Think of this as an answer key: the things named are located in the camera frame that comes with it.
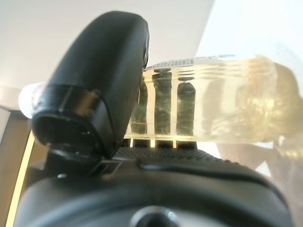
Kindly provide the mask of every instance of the liquid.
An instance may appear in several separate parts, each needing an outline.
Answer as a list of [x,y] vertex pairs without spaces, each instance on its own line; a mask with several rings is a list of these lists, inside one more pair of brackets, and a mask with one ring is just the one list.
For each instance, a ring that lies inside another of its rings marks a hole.
[[148,68],[125,138],[272,140],[277,74],[269,59],[200,58]]

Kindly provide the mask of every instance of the transparent bottle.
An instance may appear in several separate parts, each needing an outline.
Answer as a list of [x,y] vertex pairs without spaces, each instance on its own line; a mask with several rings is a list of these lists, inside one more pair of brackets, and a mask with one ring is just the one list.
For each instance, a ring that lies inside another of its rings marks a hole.
[[126,138],[252,143],[269,138],[276,68],[261,55],[162,62],[143,73]]

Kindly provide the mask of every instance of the white wall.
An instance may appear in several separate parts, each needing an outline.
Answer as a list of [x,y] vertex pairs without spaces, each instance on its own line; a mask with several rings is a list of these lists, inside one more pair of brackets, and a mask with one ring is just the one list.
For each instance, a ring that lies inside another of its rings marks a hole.
[[214,0],[2,0],[0,85],[46,81],[81,30],[98,15],[123,10],[150,27],[150,63],[193,57]]

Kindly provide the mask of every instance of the ceiling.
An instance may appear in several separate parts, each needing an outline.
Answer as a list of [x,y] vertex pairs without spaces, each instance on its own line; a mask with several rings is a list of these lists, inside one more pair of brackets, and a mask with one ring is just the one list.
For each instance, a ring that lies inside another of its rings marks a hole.
[[194,57],[214,0],[2,0],[0,85],[47,81],[81,30],[111,10],[149,23],[150,64]]

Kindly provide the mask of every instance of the black plastic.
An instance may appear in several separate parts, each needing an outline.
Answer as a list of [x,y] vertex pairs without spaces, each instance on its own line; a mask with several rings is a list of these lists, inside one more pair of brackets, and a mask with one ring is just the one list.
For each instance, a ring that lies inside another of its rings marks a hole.
[[85,143],[112,157],[136,103],[148,42],[147,23],[136,14],[109,12],[91,22],[42,94],[32,120],[36,138]]
[[[163,165],[148,159],[139,163],[151,161]],[[225,162],[209,163],[208,167],[221,168],[222,174],[225,165],[231,168]],[[180,215],[191,213],[194,219],[208,217],[231,227],[293,226],[284,201],[271,188],[246,180],[253,171],[242,166],[238,168],[242,179],[225,179],[188,173],[186,168],[154,171],[137,164],[123,161],[112,172],[95,178],[40,181],[23,196],[15,227],[127,227],[132,215],[146,206],[165,207]],[[170,164],[184,167],[184,163]]]

